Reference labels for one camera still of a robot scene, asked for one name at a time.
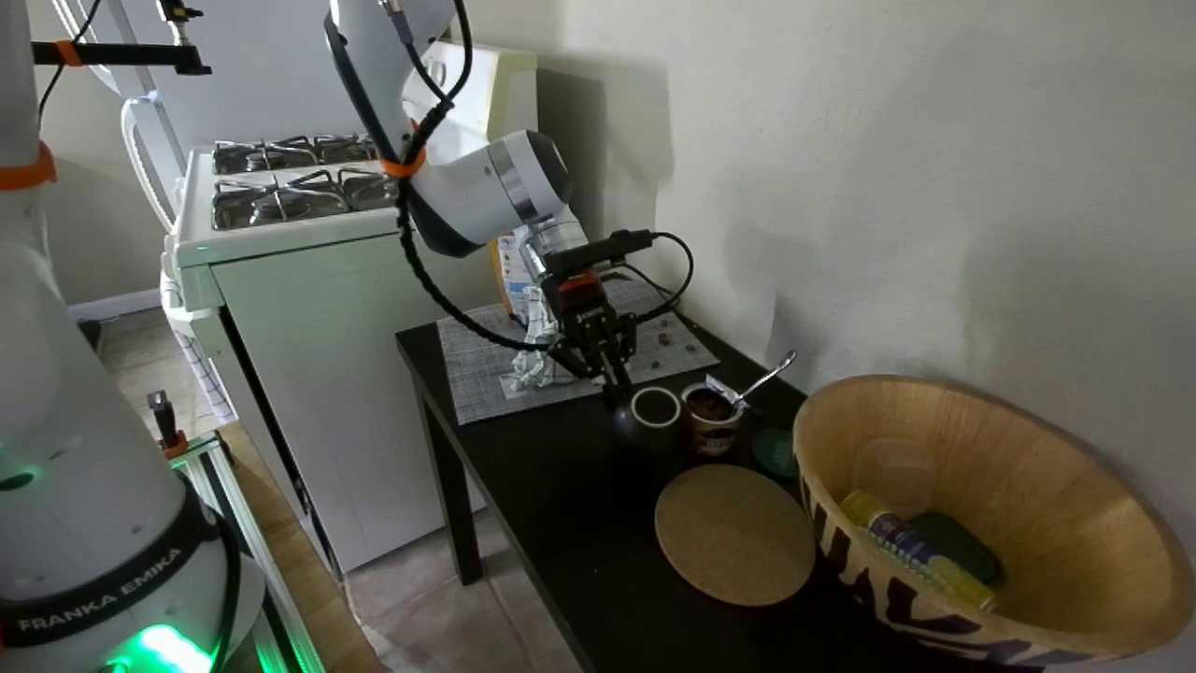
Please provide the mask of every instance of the table surface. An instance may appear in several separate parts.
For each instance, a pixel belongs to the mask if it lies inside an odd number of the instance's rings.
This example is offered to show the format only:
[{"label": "table surface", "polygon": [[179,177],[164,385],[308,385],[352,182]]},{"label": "table surface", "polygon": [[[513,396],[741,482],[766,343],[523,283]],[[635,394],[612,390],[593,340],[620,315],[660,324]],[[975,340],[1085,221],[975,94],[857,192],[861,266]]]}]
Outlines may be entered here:
[{"label": "table surface", "polygon": [[[752,358],[694,330],[742,390]],[[532,582],[588,669],[994,669],[922,652],[870,621],[818,560],[811,582],[769,608],[723,606],[688,587],[655,544],[655,482],[618,461],[600,396],[457,428],[432,324],[401,333],[431,421],[457,448],[513,539]],[[769,383],[746,431],[789,431],[800,394]],[[752,463],[741,443],[729,463]]]}]

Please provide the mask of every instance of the white appliance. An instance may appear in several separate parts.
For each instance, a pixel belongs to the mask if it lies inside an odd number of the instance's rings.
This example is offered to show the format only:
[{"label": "white appliance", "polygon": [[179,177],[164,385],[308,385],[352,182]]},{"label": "white appliance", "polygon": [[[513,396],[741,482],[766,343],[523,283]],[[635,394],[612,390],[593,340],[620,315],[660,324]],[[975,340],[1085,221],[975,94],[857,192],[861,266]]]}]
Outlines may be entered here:
[{"label": "white appliance", "polygon": [[[451,81],[461,50],[432,46],[427,62]],[[475,50],[471,86],[432,136],[431,161],[533,122],[533,56]],[[289,165],[284,150],[284,161],[258,165],[289,167],[230,177],[217,177],[217,161],[222,150],[189,152],[168,278],[199,353],[222,370],[247,435],[290,491],[289,501],[330,563],[352,571],[442,526],[427,431],[395,354],[395,333],[442,309],[401,254],[391,206],[309,216],[341,210],[319,198],[298,206],[308,212],[270,221],[295,192],[371,177],[371,161]],[[463,305],[501,299],[491,254],[427,254],[427,266]]]}]

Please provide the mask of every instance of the cork coaster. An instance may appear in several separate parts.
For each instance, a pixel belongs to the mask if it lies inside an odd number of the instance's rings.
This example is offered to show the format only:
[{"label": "cork coaster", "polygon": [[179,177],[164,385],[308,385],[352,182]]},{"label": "cork coaster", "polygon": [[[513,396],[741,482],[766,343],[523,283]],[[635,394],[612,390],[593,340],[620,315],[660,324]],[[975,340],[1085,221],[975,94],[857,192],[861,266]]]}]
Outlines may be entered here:
[{"label": "cork coaster", "polygon": [[786,603],[816,568],[806,514],[746,469],[685,470],[660,491],[655,526],[668,563],[729,606]]}]

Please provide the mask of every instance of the wooden bowl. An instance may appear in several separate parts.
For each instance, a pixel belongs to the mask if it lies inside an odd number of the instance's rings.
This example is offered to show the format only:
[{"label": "wooden bowl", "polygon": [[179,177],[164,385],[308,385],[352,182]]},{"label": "wooden bowl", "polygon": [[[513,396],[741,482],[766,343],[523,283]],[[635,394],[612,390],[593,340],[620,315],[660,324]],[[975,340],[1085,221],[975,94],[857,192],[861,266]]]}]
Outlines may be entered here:
[{"label": "wooden bowl", "polygon": [[[1165,522],[1071,438],[1009,405],[852,379],[818,390],[792,435],[818,553],[897,631],[963,659],[1058,664],[1150,652],[1193,617],[1193,568]],[[994,608],[883,549],[842,514],[852,491],[963,522],[1005,563]]]}]

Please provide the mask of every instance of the table leg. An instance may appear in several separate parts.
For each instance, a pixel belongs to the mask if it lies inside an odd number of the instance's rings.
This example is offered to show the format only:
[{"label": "table leg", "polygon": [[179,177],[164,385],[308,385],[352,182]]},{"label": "table leg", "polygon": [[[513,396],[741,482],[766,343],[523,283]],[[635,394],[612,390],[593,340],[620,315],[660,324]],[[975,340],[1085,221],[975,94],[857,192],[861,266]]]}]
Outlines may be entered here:
[{"label": "table leg", "polygon": [[432,446],[432,469],[437,469],[437,482],[442,482],[442,504],[446,504],[446,521],[450,521],[457,577],[461,577],[461,582],[475,582],[475,580],[483,580],[483,558],[478,558],[475,507],[471,507],[471,492],[463,482],[463,463],[451,453],[451,446],[450,446],[442,421],[431,416],[431,408],[421,408],[421,418],[427,418],[427,435]]}]

